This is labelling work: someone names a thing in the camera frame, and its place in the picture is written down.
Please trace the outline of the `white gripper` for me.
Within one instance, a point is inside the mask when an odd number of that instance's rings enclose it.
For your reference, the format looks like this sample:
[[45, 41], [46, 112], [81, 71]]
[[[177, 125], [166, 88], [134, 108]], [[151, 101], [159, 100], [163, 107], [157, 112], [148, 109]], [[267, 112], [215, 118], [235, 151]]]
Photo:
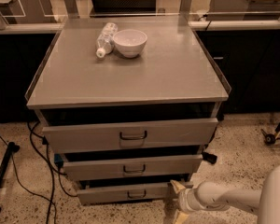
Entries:
[[189, 214], [204, 209], [203, 203], [198, 196], [197, 189], [187, 189], [176, 180], [170, 181], [176, 194], [178, 194], [179, 210], [175, 211], [173, 224], [184, 224]]

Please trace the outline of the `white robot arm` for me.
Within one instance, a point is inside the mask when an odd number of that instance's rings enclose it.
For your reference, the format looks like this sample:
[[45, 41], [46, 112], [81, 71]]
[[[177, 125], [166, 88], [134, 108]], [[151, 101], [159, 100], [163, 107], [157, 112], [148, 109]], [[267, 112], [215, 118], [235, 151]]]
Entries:
[[171, 180], [177, 195], [174, 224], [184, 224], [197, 211], [226, 211], [234, 207], [256, 215], [257, 224], [280, 224], [280, 165], [266, 177], [261, 190], [228, 189], [213, 182], [202, 182], [188, 189]]

